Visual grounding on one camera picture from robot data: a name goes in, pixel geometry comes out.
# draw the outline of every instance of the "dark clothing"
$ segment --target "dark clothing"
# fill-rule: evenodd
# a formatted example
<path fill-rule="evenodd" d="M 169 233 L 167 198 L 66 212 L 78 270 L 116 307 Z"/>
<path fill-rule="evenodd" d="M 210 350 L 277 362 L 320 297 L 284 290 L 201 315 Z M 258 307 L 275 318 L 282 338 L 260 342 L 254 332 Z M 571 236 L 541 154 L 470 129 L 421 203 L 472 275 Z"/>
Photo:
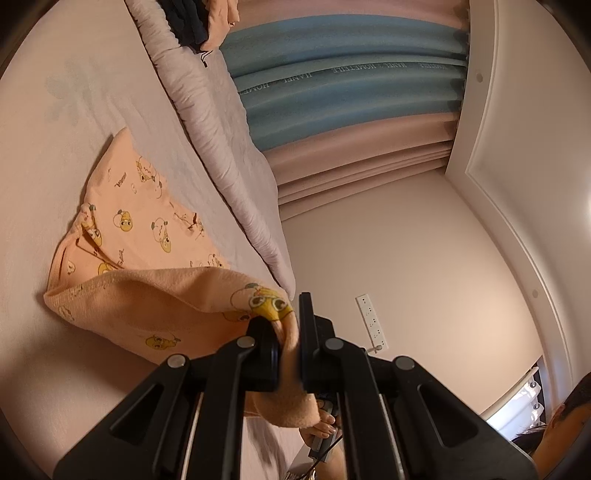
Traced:
<path fill-rule="evenodd" d="M 200 45 L 207 40 L 209 12 L 201 0 L 158 0 L 166 14 L 170 30 L 182 47 L 201 51 Z"/>

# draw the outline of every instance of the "orange blanket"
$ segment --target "orange blanket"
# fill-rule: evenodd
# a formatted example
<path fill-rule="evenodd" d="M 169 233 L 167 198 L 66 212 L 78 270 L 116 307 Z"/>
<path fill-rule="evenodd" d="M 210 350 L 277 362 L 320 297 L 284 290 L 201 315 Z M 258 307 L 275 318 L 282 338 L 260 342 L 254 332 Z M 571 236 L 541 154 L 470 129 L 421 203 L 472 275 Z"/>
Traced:
<path fill-rule="evenodd" d="M 282 347 L 280 387 L 245 410 L 285 427 L 318 422 L 297 378 L 298 324 L 283 290 L 229 270 L 199 215 L 134 150 L 125 128 L 93 171 L 51 266 L 45 303 L 68 322 L 161 363 L 214 353 L 262 315 Z"/>

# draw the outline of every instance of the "hand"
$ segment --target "hand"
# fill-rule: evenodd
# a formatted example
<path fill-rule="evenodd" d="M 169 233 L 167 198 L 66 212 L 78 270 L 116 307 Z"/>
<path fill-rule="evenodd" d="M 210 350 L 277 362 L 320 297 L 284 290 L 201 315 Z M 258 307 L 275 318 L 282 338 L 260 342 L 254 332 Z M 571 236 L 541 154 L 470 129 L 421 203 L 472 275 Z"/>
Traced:
<path fill-rule="evenodd" d="M 340 426 L 340 418 L 334 418 L 326 410 L 322 410 L 324 406 L 323 400 L 318 400 L 318 411 L 320 413 L 320 421 L 313 427 L 300 429 L 300 435 L 304 443 L 308 447 L 312 447 L 314 437 L 327 439 L 330 435 L 336 432 L 337 427 Z"/>

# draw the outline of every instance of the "power strip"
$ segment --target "power strip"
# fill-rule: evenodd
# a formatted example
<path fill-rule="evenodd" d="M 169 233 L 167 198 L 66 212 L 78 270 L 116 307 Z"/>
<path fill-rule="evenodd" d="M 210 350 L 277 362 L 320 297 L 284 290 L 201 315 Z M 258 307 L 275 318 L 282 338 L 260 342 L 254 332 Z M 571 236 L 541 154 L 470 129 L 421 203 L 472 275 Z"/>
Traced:
<path fill-rule="evenodd" d="M 361 312 L 361 316 L 363 317 L 365 327 L 368 330 L 372 346 L 376 347 L 378 345 L 381 345 L 381 352 L 388 350 L 388 342 L 386 342 L 384 330 L 382 329 L 382 326 L 379 324 L 378 314 L 376 313 L 374 306 L 372 305 L 371 300 L 369 299 L 369 295 L 365 294 L 359 297 L 355 297 L 355 300 L 357 301 L 357 305 L 359 306 L 359 311 Z"/>

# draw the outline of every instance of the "pink curtain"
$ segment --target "pink curtain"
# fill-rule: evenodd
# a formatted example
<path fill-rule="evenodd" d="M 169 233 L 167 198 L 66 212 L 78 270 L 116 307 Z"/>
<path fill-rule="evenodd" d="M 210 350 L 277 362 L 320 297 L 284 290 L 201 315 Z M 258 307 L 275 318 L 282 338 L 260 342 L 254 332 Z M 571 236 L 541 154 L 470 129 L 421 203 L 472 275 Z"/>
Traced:
<path fill-rule="evenodd" d="M 282 220 L 393 180 L 447 164 L 458 113 L 343 127 L 264 152 Z"/>
<path fill-rule="evenodd" d="M 468 29 L 467 0 L 240 0 L 243 28 L 312 15 L 363 14 L 413 18 Z"/>

